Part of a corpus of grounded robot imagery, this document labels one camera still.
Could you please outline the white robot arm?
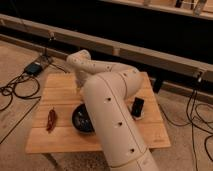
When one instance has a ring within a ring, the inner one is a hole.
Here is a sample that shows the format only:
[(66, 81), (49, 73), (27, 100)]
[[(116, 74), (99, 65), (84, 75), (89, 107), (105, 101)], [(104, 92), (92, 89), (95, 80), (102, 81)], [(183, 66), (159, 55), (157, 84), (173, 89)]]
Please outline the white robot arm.
[(141, 88), (140, 71), (118, 62), (97, 61), (86, 50), (67, 57), (110, 171), (159, 171), (125, 100)]

